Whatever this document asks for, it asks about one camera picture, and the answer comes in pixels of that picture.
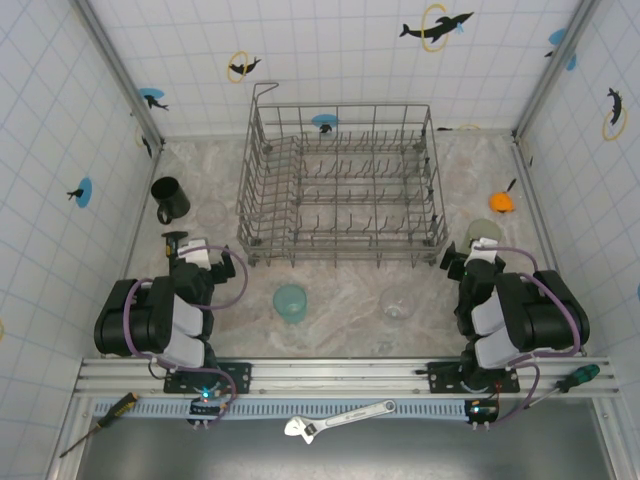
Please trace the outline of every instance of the white tile wall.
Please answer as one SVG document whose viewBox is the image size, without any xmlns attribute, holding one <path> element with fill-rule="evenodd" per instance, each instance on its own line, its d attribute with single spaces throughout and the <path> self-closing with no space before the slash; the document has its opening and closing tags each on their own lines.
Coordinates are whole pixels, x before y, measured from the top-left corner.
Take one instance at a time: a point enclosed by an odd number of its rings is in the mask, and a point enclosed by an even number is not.
<svg viewBox="0 0 640 480">
<path fill-rule="evenodd" d="M 151 169 L 67 0 L 0 15 L 0 478 L 41 478 Z M 66 192 L 89 176 L 80 209 Z M 125 204 L 130 198 L 135 205 Z"/>
<path fill-rule="evenodd" d="M 640 15 L 638 2 L 607 0 L 526 138 L 532 175 L 562 273 L 592 324 L 589 352 L 609 355 L 640 437 Z M 626 109 L 603 138 L 619 90 Z M 640 452 L 635 451 L 636 458 Z"/>
<path fill-rule="evenodd" d="M 403 23 L 419 29 L 432 3 L 93 0 L 136 85 L 165 93 L 169 111 L 151 110 L 165 136 L 244 133 L 253 83 L 268 80 L 280 87 L 267 100 L 425 101 L 436 126 L 512 128 L 549 63 L 549 36 L 578 1 L 440 2 L 450 16 L 474 13 L 428 53 L 399 35 Z M 442 15 L 433 11 L 426 27 Z M 237 51 L 262 61 L 233 84 Z"/>
</svg>

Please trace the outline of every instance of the dish rack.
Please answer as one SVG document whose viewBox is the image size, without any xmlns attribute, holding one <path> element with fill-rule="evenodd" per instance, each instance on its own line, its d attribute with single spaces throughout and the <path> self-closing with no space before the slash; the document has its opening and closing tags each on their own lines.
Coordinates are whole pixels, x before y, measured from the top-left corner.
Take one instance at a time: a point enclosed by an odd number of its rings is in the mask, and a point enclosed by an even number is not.
<svg viewBox="0 0 640 480">
<path fill-rule="evenodd" d="M 236 213 L 250 265 L 433 265 L 447 223 L 429 106 L 260 104 L 277 86 L 254 86 L 247 128 Z"/>
</svg>

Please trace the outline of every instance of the metal pole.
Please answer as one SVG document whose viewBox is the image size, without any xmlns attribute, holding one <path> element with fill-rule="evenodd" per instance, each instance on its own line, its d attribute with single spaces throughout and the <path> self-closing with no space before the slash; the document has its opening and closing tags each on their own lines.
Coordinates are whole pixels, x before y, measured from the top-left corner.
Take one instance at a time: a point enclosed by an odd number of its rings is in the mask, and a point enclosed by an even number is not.
<svg viewBox="0 0 640 480">
<path fill-rule="evenodd" d="M 111 75 L 118 84 L 118 87 L 120 87 L 120 91 L 131 107 L 133 115 L 140 123 L 140 128 L 144 133 L 145 139 L 159 150 L 162 146 L 162 135 L 160 134 L 160 130 L 158 130 L 147 106 L 138 93 L 138 89 L 135 87 L 133 80 L 131 80 L 129 73 L 120 60 L 118 53 L 111 44 L 107 32 L 104 30 L 102 23 L 100 23 L 100 20 L 96 16 L 90 1 L 70 0 L 70 2 L 71 6 L 84 24 L 84 28 L 93 41 L 96 49 L 100 52 L 109 72 L 111 72 Z"/>
<path fill-rule="evenodd" d="M 558 81 L 560 74 L 571 59 L 571 56 L 575 53 L 576 45 L 600 3 L 601 0 L 584 0 L 579 2 L 576 13 L 569 23 L 564 38 L 558 48 L 553 52 L 549 67 L 536 85 L 533 97 L 531 97 L 531 101 L 527 104 L 522 117 L 520 117 L 518 121 L 518 125 L 513 132 L 516 139 L 522 138 L 527 130 L 531 128 L 531 125 L 542 109 L 542 105 L 551 94 L 551 89 Z"/>
</svg>

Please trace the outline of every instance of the wrench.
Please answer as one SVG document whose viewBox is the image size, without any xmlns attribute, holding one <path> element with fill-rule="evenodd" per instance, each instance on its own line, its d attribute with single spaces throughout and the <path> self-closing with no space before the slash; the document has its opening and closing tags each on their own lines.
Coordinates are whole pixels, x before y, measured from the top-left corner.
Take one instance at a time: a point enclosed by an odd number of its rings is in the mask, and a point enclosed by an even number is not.
<svg viewBox="0 0 640 480">
<path fill-rule="evenodd" d="M 373 405 L 350 410 L 334 417 L 323 419 L 311 419 L 306 417 L 295 416 L 292 417 L 284 427 L 285 435 L 290 437 L 302 436 L 307 445 L 313 442 L 315 436 L 323 430 L 332 427 L 339 427 L 340 425 L 346 425 L 347 423 L 357 422 L 366 418 L 377 417 L 378 415 L 385 415 L 387 413 L 394 412 L 396 409 L 396 402 L 393 400 L 384 400 Z"/>
</svg>

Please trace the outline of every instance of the screwdriver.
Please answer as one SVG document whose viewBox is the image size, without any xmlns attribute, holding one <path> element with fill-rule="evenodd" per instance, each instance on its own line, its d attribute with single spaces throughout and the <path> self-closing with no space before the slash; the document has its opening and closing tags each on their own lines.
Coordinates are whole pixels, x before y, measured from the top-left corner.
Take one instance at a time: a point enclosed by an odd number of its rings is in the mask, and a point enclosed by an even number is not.
<svg viewBox="0 0 640 480">
<path fill-rule="evenodd" d="M 109 409 L 104 417 L 98 420 L 98 423 L 96 423 L 95 427 L 89 430 L 89 432 L 84 437 L 82 437 L 80 440 L 78 440 L 76 443 L 62 452 L 58 458 L 64 457 L 67 453 L 76 448 L 80 444 L 80 442 L 95 434 L 101 428 L 105 428 L 111 425 L 116 418 L 119 418 L 125 412 L 131 410 L 131 408 L 136 404 L 137 401 L 138 395 L 136 393 L 127 393 L 124 397 L 118 400 L 113 407 Z"/>
<path fill-rule="evenodd" d="M 595 364 L 585 365 L 584 367 L 580 367 L 575 372 L 569 374 L 564 380 L 558 380 L 553 390 L 551 390 L 546 395 L 543 395 L 542 397 L 538 398 L 535 402 L 531 402 L 529 405 L 527 405 L 526 408 L 533 407 L 536 403 L 541 402 L 545 398 L 550 397 L 551 395 L 553 395 L 558 391 L 562 393 L 567 393 L 573 387 L 577 387 L 578 385 L 582 385 L 583 383 L 590 382 L 591 380 L 596 378 L 596 376 L 599 373 L 600 373 L 600 367 Z"/>
</svg>

